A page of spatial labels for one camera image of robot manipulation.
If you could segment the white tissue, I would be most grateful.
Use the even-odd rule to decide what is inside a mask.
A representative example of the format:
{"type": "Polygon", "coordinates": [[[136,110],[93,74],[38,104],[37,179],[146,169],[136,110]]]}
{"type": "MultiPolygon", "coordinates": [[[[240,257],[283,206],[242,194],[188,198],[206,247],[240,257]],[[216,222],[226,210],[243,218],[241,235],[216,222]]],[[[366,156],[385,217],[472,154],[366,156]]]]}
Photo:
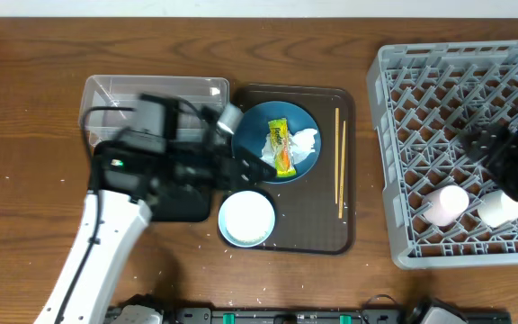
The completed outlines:
{"type": "MultiPolygon", "coordinates": [[[[290,155],[293,165],[304,161],[312,153],[315,153],[315,136],[318,131],[315,129],[305,129],[291,134],[289,132],[290,140],[290,155]]],[[[266,136],[266,142],[262,149],[261,160],[274,167],[273,148],[270,140],[270,135],[266,136]]]]}

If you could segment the white cup green inside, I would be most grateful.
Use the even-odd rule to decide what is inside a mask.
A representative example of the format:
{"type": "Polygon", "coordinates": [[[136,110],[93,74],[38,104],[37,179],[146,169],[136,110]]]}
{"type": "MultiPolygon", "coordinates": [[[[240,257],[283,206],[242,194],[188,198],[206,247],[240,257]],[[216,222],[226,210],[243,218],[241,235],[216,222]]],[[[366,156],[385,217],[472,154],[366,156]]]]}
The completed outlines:
{"type": "Polygon", "coordinates": [[[477,208],[478,217],[489,227],[496,228],[503,223],[518,219],[518,202],[499,190],[487,193],[477,208]]]}

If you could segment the white cup pink inside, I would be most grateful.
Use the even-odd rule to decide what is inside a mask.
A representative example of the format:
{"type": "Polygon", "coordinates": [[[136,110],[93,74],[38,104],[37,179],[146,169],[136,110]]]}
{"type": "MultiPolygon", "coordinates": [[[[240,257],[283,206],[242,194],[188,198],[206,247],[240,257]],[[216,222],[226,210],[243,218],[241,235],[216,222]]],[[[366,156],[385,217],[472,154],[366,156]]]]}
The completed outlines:
{"type": "Polygon", "coordinates": [[[430,207],[423,213],[424,218],[436,226],[444,227],[453,223],[469,207],[469,195],[457,185],[447,185],[437,189],[422,200],[430,207]]]}

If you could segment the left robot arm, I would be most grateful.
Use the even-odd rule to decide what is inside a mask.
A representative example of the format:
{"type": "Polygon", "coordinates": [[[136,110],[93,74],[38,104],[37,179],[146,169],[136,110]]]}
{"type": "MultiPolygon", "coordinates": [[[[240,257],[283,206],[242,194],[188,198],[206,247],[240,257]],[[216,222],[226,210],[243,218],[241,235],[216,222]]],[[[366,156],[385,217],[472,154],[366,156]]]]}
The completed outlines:
{"type": "Polygon", "coordinates": [[[178,96],[140,94],[110,139],[85,146],[90,175],[82,219],[39,323],[101,323],[123,267],[153,221],[199,222],[218,191],[254,185],[273,167],[230,141],[243,113],[178,96]]]}

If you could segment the dark blue plate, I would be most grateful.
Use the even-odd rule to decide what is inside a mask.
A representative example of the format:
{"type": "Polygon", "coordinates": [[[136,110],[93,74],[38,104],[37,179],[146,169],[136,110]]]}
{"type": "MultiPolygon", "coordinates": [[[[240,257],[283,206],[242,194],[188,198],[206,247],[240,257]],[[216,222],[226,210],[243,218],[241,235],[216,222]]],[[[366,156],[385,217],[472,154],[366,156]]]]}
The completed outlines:
{"type": "Polygon", "coordinates": [[[275,177],[272,181],[269,181],[270,184],[284,184],[305,176],[317,163],[322,147],[321,134],[317,123],[305,109],[294,103],[269,101],[259,103],[244,113],[243,119],[232,138],[233,150],[241,147],[261,157],[266,136],[270,135],[268,122],[281,118],[287,120],[288,130],[291,134],[305,129],[317,130],[318,135],[315,136],[316,152],[294,166],[296,169],[295,176],[287,178],[275,177]]]}

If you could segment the light blue bowl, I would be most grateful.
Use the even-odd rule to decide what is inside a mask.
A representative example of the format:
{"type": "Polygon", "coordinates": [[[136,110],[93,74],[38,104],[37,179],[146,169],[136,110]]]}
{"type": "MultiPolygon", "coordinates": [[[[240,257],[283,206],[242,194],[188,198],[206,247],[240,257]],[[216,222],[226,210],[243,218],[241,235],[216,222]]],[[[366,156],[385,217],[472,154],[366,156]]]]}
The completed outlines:
{"type": "Polygon", "coordinates": [[[255,191],[231,194],[219,208],[218,227],[223,238],[239,248],[263,244],[276,221],[271,201],[255,191]]]}

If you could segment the yellow green snack wrapper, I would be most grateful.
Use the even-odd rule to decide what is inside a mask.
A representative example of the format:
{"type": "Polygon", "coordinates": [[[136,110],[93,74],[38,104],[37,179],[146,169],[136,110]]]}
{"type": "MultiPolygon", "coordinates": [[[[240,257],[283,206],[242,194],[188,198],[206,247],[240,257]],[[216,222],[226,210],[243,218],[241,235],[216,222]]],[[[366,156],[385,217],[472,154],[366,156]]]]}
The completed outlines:
{"type": "Polygon", "coordinates": [[[296,169],[290,153],[290,137],[288,123],[285,118],[268,122],[270,130],[270,142],[273,152],[273,163],[280,178],[296,175],[296,169]]]}

